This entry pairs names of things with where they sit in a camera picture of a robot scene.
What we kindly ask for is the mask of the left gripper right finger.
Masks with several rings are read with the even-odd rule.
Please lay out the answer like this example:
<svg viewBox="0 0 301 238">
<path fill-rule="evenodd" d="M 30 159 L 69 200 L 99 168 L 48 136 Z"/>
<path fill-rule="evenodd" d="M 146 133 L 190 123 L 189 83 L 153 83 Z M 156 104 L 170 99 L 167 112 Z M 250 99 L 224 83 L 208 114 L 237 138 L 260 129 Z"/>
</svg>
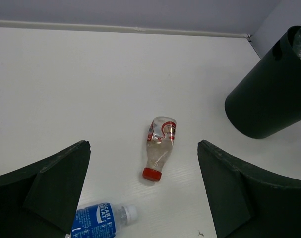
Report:
<svg viewBox="0 0 301 238">
<path fill-rule="evenodd" d="M 301 238 L 301 180 L 262 169 L 214 144 L 197 155 L 219 238 Z"/>
</svg>

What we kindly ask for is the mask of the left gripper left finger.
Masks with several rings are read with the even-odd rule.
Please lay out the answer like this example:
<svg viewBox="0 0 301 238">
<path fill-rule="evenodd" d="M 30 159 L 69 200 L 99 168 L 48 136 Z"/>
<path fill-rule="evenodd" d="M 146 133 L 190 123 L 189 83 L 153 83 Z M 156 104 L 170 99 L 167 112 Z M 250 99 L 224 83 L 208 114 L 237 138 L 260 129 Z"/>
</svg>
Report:
<svg viewBox="0 0 301 238">
<path fill-rule="evenodd" d="M 90 161 L 79 141 L 0 176 L 0 238 L 63 238 L 71 231 Z"/>
</svg>

